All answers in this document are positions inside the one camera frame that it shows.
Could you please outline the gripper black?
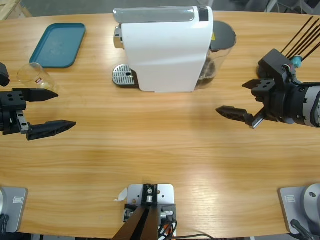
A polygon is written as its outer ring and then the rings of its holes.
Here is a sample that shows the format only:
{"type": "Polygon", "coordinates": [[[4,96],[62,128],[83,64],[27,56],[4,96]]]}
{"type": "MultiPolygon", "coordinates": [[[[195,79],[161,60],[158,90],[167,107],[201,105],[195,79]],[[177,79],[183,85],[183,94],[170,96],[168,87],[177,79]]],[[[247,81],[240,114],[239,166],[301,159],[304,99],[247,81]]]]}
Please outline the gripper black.
{"type": "Polygon", "coordinates": [[[284,88],[280,88],[273,78],[259,78],[249,80],[242,87],[251,90],[256,101],[263,103],[263,108],[252,115],[245,109],[221,106],[216,109],[221,116],[243,122],[251,129],[255,129],[264,119],[285,124],[304,123],[304,92],[296,85],[286,83],[284,88]]]}
{"type": "Polygon", "coordinates": [[[3,135],[26,135],[28,141],[53,137],[68,131],[76,125],[74,121],[55,120],[32,125],[27,122],[24,111],[27,102],[44,102],[59,95],[42,88],[13,88],[0,93],[0,131],[3,135]]]}

